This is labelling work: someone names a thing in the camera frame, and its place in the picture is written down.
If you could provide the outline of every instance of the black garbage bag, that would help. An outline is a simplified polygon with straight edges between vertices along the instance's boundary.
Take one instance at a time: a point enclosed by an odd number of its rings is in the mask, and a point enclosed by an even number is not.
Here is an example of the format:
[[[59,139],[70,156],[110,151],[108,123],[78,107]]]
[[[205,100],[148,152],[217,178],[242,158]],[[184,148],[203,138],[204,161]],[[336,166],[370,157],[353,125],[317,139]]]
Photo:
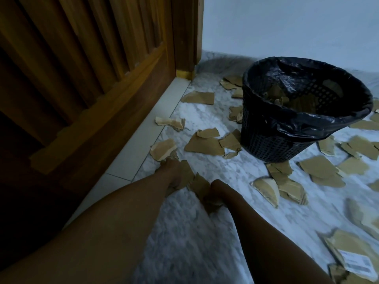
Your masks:
[[[265,97],[272,85],[286,96],[317,97],[315,114],[273,104]],[[243,75],[242,145],[268,162],[291,159],[312,143],[355,123],[372,110],[370,90],[347,71],[296,57],[257,61]]]

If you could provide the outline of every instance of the wooden door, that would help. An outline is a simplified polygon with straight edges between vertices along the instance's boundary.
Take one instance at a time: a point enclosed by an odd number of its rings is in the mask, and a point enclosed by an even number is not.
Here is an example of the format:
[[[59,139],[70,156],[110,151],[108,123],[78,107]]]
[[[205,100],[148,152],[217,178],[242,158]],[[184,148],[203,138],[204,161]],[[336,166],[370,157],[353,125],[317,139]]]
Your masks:
[[[60,231],[174,77],[170,0],[0,0],[0,270]]]

